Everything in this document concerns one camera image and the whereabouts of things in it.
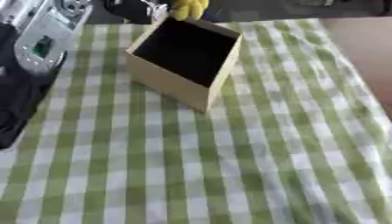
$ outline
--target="table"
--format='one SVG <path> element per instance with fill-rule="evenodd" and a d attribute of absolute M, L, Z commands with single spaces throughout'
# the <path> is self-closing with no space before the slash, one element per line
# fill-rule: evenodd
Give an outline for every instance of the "table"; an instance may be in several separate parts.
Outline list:
<path fill-rule="evenodd" d="M 330 18 L 322 22 L 392 118 L 392 17 Z"/>
<path fill-rule="evenodd" d="M 130 81 L 143 27 L 86 26 L 0 152 L 0 223 L 391 223 L 390 121 L 321 23 L 226 25 L 208 115 Z"/>

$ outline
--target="green checkered tablecloth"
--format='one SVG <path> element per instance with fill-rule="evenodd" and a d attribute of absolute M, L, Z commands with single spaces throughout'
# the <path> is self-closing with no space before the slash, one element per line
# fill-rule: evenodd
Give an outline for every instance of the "green checkered tablecloth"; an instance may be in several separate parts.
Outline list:
<path fill-rule="evenodd" d="M 226 25 L 209 115 L 130 81 L 142 26 L 86 26 L 0 152 L 0 223 L 392 223 L 390 121 L 321 23 Z"/>

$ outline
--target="open box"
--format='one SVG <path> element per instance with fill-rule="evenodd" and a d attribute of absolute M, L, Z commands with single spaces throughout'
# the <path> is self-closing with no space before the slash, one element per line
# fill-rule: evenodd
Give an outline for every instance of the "open box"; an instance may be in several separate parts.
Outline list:
<path fill-rule="evenodd" d="M 241 46 L 236 31 L 168 17 L 127 50 L 134 81 L 206 112 L 219 95 Z"/>

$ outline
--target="black object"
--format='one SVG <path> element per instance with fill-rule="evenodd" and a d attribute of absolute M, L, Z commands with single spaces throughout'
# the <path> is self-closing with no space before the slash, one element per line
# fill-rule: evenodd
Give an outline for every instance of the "black object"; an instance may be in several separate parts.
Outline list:
<path fill-rule="evenodd" d="M 384 6 L 382 8 L 382 12 L 380 13 L 380 16 L 387 16 L 390 12 L 391 9 L 391 4 L 392 4 L 392 0 L 382 0 L 384 3 Z"/>
<path fill-rule="evenodd" d="M 209 88 L 236 40 L 169 17 L 134 54 Z"/>
<path fill-rule="evenodd" d="M 160 4 L 170 5 L 170 2 L 170 0 L 159 0 Z M 132 24 L 151 24 L 151 17 L 147 16 L 148 5 L 140 0 L 103 0 L 103 6 L 111 14 L 126 18 Z"/>
<path fill-rule="evenodd" d="M 0 149 L 10 147 L 35 114 L 67 57 L 65 55 L 49 74 L 34 76 L 15 58 L 17 38 L 13 26 L 0 24 Z"/>

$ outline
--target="floor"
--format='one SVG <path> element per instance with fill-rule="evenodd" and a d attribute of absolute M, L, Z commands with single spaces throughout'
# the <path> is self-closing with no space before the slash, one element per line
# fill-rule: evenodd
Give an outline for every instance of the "floor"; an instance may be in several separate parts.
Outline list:
<path fill-rule="evenodd" d="M 217 20 L 255 21 L 283 18 L 352 18 L 375 16 L 382 9 L 382 0 L 335 0 L 332 6 L 300 6 L 300 0 L 210 0 L 209 10 Z M 123 20 L 102 7 L 102 0 L 93 0 L 94 12 L 89 24 L 119 24 Z"/>

